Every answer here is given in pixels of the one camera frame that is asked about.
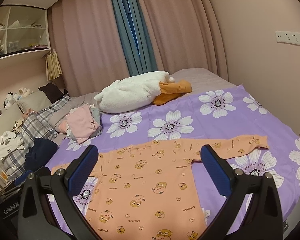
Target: power strip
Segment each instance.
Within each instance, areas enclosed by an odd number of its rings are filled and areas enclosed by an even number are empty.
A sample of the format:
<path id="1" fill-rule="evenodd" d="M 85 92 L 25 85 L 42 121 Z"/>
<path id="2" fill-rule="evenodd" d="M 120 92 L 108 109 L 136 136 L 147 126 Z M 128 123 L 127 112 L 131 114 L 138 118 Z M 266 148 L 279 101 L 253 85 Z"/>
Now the power strip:
<path id="1" fill-rule="evenodd" d="M 276 31 L 277 42 L 300 45 L 300 33 Z"/>

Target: plaid fabric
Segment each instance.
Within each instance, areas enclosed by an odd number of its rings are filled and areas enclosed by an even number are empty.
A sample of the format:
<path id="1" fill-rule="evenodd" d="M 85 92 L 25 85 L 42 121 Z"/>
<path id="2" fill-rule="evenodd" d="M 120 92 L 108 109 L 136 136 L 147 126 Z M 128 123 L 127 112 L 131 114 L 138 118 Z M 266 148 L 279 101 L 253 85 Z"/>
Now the plaid fabric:
<path id="1" fill-rule="evenodd" d="M 65 95 L 46 109 L 29 115 L 21 128 L 21 137 L 24 141 L 25 149 L 15 150 L 3 161 L 0 161 L 0 167 L 7 174 L 9 181 L 16 179 L 25 172 L 23 168 L 25 156 L 29 152 L 29 148 L 33 147 L 35 138 L 53 140 L 57 136 L 58 133 L 48 124 L 48 121 L 54 113 L 70 100 L 71 97 Z"/>

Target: metal screw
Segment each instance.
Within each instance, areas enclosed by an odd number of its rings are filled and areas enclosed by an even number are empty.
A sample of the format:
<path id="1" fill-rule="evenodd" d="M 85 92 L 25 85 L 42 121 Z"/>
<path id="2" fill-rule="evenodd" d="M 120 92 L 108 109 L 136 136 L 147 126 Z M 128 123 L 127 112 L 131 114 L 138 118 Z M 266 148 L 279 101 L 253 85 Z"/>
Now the metal screw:
<path id="1" fill-rule="evenodd" d="M 240 169 L 235 169 L 234 172 L 235 172 L 235 174 L 237 174 L 237 175 L 242 175 L 242 174 L 243 174 L 243 171 L 240 170 Z"/>
<path id="2" fill-rule="evenodd" d="M 272 175 L 271 175 L 270 172 L 266 172 L 265 175 L 266 175 L 266 178 L 267 178 L 267 179 L 271 179 L 271 178 L 272 178 Z"/>
<path id="3" fill-rule="evenodd" d="M 29 175 L 28 175 L 28 179 L 33 179 L 34 178 L 34 173 L 30 173 Z"/>
<path id="4" fill-rule="evenodd" d="M 57 171 L 56 171 L 56 174 L 58 175 L 58 176 L 61 176 L 61 175 L 63 175 L 65 173 L 65 170 L 64 169 L 58 169 Z"/>

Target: blue curtain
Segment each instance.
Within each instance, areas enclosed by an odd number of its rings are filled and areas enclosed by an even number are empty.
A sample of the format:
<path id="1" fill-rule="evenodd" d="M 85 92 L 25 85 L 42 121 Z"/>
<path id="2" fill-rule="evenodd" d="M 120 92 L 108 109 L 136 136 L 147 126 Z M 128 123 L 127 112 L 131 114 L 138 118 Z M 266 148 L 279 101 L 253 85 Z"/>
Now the blue curtain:
<path id="1" fill-rule="evenodd" d="M 157 71 L 150 37 L 138 0 L 128 0 L 133 28 L 131 29 L 122 0 L 112 0 L 117 27 L 130 76 Z"/>

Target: wall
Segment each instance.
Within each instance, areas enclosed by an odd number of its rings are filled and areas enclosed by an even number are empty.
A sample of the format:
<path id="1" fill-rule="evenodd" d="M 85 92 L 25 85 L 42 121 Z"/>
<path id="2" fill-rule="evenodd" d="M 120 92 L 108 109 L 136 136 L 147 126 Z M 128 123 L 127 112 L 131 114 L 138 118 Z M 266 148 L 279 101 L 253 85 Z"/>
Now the wall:
<path id="1" fill-rule="evenodd" d="M 300 134 L 300 46 L 275 31 L 300 32 L 298 0 L 210 0 L 225 46 L 229 81 Z"/>
<path id="2" fill-rule="evenodd" d="M 3 109 L 4 99 L 9 92 L 17 93 L 21 87 L 37 91 L 38 87 L 47 83 L 44 57 L 5 67 L 0 70 L 0 107 Z"/>

